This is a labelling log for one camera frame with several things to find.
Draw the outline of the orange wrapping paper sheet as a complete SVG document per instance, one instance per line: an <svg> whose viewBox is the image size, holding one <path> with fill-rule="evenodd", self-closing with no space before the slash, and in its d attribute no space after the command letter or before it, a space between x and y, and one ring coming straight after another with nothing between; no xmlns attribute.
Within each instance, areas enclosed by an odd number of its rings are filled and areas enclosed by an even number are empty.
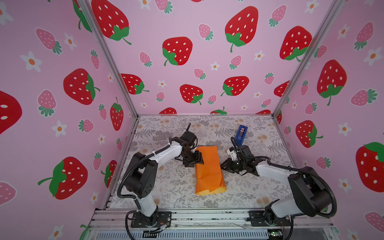
<svg viewBox="0 0 384 240"><path fill-rule="evenodd" d="M220 166L217 146L197 147L202 154L204 164L196 164L196 195L206 196L227 191L223 172Z"/></svg>

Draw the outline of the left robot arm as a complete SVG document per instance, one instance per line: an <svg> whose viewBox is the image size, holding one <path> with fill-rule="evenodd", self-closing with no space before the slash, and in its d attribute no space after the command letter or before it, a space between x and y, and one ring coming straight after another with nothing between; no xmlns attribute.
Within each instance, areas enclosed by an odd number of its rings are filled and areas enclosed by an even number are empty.
<svg viewBox="0 0 384 240"><path fill-rule="evenodd" d="M158 206L152 196L158 168L170 160L178 160L186 168L203 165L202 153L197 150L197 136L186 130L181 137L170 138L165 146L147 155L133 155L116 191L120 199L133 199L139 213L147 218L157 215Z"/></svg>

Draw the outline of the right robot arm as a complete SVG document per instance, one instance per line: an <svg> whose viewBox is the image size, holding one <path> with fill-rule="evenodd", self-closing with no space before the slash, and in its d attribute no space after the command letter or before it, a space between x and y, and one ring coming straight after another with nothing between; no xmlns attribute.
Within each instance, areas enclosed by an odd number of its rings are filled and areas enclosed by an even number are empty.
<svg viewBox="0 0 384 240"><path fill-rule="evenodd" d="M227 153L230 157L221 164L222 170L269 178L290 187L290 197L265 207L264 216L270 224L287 216L331 218L336 215L336 196L313 168L297 169L272 163L269 157L254 156L248 146L231 147Z"/></svg>

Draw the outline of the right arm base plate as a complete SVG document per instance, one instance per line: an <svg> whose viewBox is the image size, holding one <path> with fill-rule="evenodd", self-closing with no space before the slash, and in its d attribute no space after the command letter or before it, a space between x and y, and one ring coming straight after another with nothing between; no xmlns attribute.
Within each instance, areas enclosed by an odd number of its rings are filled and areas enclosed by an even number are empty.
<svg viewBox="0 0 384 240"><path fill-rule="evenodd" d="M278 218L272 212L249 211L249 218L253 227L289 227L291 221L289 217Z"/></svg>

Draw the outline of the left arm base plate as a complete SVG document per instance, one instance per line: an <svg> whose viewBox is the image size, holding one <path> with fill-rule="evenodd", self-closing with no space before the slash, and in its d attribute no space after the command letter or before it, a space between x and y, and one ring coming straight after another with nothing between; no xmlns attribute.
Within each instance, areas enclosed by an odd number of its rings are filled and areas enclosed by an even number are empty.
<svg viewBox="0 0 384 240"><path fill-rule="evenodd" d="M159 228L169 226L172 220L172 212L154 212L151 217L146 217L140 212L134 213L131 220L131 228Z"/></svg>

